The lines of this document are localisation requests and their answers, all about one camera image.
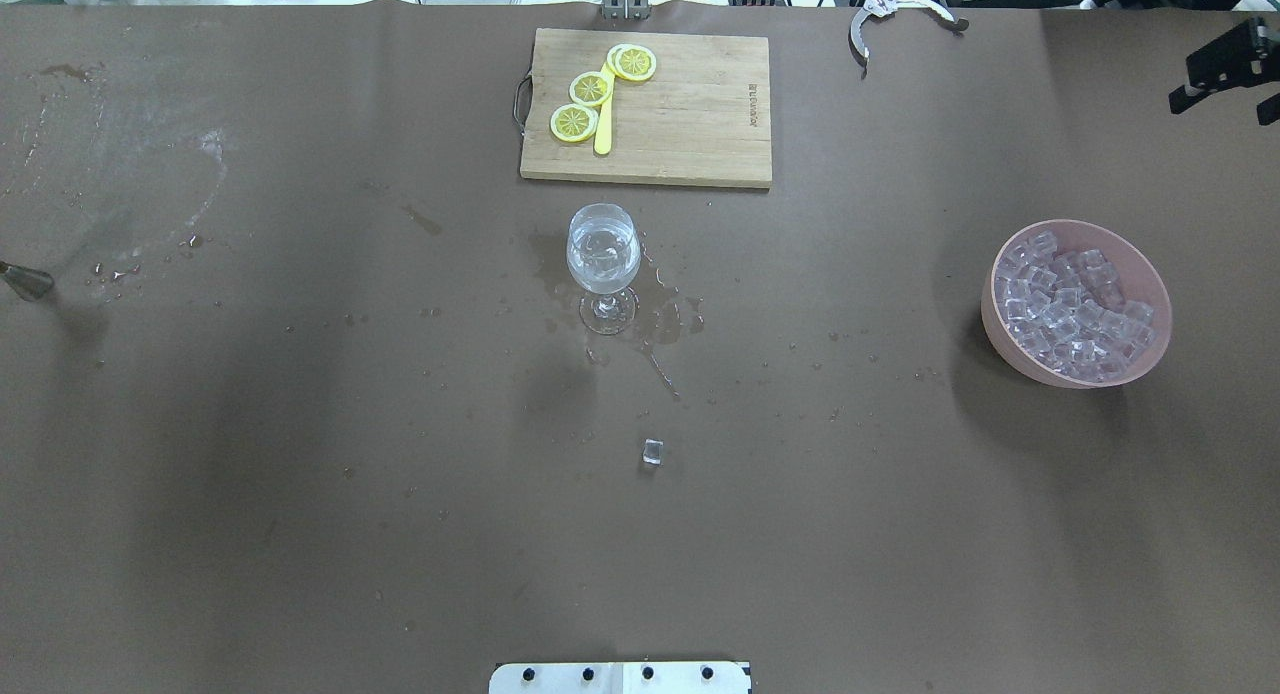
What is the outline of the clear ice cube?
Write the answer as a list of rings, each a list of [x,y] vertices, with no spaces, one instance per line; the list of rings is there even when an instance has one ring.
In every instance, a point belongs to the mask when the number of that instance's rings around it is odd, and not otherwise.
[[[646,439],[643,444],[641,462],[649,467],[662,466],[666,444],[662,440]]]

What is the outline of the steel jigger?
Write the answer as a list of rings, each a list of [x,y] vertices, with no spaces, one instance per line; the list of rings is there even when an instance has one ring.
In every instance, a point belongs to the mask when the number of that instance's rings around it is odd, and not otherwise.
[[[52,277],[45,271],[1,261],[3,280],[27,302],[42,300],[55,287]]]

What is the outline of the clear wine glass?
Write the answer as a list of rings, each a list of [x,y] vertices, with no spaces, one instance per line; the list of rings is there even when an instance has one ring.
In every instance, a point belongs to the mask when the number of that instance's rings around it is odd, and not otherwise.
[[[579,315],[589,330],[612,337],[632,324],[637,312],[632,283],[640,261],[639,234],[623,207],[596,202],[572,216],[566,262],[582,289]]]

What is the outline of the yellow plastic knife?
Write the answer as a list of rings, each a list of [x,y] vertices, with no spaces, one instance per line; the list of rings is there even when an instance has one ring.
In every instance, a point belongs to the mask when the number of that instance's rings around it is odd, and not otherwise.
[[[607,97],[600,102],[596,132],[593,138],[593,149],[596,156],[604,157],[609,155],[613,149],[613,114],[614,114],[614,90],[616,90],[616,73],[613,68],[607,64],[600,69],[602,79],[607,85]]]

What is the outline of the lemon slice near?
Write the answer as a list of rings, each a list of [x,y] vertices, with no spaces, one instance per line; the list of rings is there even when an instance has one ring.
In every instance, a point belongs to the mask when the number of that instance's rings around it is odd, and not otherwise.
[[[581,143],[594,137],[599,119],[599,111],[594,108],[581,102],[564,102],[549,117],[549,131],[558,142]]]

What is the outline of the lemon slice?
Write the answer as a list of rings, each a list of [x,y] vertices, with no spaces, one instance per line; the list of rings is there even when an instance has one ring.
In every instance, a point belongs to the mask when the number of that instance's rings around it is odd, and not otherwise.
[[[581,102],[564,102],[549,117],[549,131],[558,142],[581,143],[594,137],[599,119],[599,111],[594,108]]]
[[[612,99],[614,76],[609,70],[584,70],[570,83],[572,102],[590,109],[600,109]]]
[[[648,82],[658,69],[655,52],[641,44],[614,44],[605,61],[614,76],[627,82]]]

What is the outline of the bamboo cutting board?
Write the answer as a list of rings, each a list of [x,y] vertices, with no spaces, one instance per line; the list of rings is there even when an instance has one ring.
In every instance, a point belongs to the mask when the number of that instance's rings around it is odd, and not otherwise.
[[[611,151],[558,141],[550,117],[570,101],[571,79],[598,69],[617,44],[649,47],[655,76],[618,79]],[[540,28],[530,79],[518,166],[526,179],[759,191],[773,184],[768,38]]]

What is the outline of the lemon slice middle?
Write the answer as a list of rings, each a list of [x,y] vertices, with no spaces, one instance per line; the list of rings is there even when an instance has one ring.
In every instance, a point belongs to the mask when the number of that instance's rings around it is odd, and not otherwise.
[[[570,83],[572,102],[590,109],[600,109],[612,99],[614,76],[609,70],[584,70]]]

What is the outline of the lemon slice far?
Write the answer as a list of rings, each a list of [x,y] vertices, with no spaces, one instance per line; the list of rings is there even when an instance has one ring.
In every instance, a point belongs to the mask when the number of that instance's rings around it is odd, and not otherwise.
[[[648,82],[658,69],[655,52],[641,44],[614,44],[605,61],[614,76],[627,82]]]

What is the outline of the white pedestal column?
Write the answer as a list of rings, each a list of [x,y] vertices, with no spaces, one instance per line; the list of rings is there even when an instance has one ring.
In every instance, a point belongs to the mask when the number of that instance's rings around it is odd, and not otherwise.
[[[489,693],[751,693],[751,667],[727,659],[499,665]]]

